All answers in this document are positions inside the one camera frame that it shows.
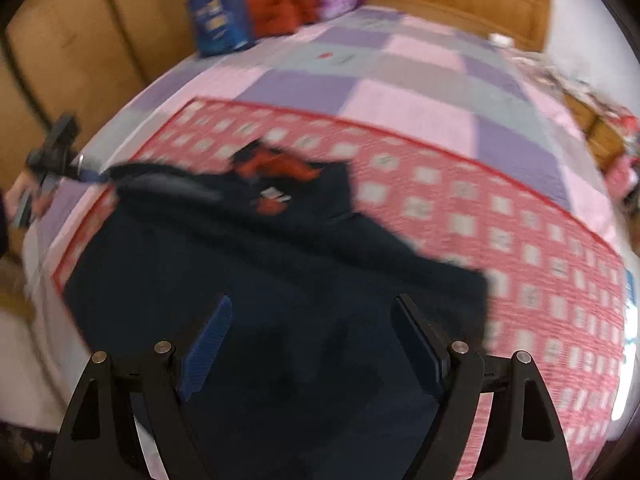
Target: white wall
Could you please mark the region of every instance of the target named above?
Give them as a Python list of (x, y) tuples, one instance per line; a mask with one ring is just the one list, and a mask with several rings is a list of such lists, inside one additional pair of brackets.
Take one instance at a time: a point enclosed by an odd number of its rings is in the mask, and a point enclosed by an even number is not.
[(640, 63), (601, 0), (554, 0), (546, 51), (640, 116)]

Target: bed sheet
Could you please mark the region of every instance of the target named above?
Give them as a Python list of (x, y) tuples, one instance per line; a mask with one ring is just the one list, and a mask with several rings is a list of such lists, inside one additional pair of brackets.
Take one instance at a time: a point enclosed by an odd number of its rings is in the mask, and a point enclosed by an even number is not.
[[(502, 52), (453, 28), (367, 7), (241, 54), (185, 60), (123, 108), (85, 154), (104, 168), (129, 159), (195, 96), (318, 112), (429, 142), (499, 170), (615, 241), (610, 201), (568, 111), (521, 78)], [(28, 273), (38, 276), (31, 280), (36, 332), (67, 388), (75, 385), (88, 352), (50, 275), (101, 195), (100, 189), (62, 183), (52, 210), (25, 243)], [(584, 359), (591, 358), (576, 348), (586, 366)], [(564, 390), (554, 395), (571, 409), (604, 402), (601, 391)], [(605, 431), (600, 423), (598, 431), (590, 425), (572, 429), (568, 437), (580, 440), (581, 449), (592, 434), (600, 439)], [(573, 457), (581, 474), (596, 448)]]

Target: bed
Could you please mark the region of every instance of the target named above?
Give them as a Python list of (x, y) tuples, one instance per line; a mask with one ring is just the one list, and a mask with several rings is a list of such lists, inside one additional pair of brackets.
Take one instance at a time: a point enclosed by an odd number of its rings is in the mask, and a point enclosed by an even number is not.
[[(309, 158), (351, 159), (362, 210), (422, 254), (486, 270), (484, 345), (532, 353), (580, 479), (606, 439), (622, 359), (612, 206), (564, 105), (484, 39), (501, 32), (542, 50), (549, 12), (550, 0), (369, 0), (243, 53), (183, 61), (83, 153), (102, 168), (133, 158), (215, 172), (267, 137)], [(67, 398), (89, 349), (60, 291), (113, 206), (109, 189), (62, 182), (24, 244), (36, 334)], [(479, 207), (495, 227), (476, 223)], [(459, 478), (472, 475), (489, 408), (483, 399)]]

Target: person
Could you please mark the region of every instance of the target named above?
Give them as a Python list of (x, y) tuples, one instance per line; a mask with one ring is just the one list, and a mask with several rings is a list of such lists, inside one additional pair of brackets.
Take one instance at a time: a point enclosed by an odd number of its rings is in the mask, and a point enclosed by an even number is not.
[(38, 181), (29, 171), (23, 171), (9, 191), (0, 192), (0, 257), (9, 250), (8, 227), (18, 213), (20, 199), (25, 192), (33, 197), (31, 209), (37, 217), (46, 213), (53, 200), (52, 193), (40, 193)]

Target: metal screw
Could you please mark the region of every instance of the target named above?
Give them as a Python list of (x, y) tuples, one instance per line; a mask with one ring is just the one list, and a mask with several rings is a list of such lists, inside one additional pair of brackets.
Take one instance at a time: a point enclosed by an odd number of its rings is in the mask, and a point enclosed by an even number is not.
[(107, 352), (103, 350), (98, 350), (94, 355), (91, 356), (91, 361), (99, 365), (107, 360)]
[(469, 352), (469, 345), (464, 341), (454, 341), (451, 343), (451, 348), (456, 354), (466, 354)]
[(516, 354), (516, 359), (521, 363), (528, 365), (531, 362), (531, 355), (524, 350), (520, 350)]
[(171, 350), (171, 343), (168, 341), (161, 341), (156, 343), (154, 346), (154, 351), (156, 354), (166, 354), (169, 350)]

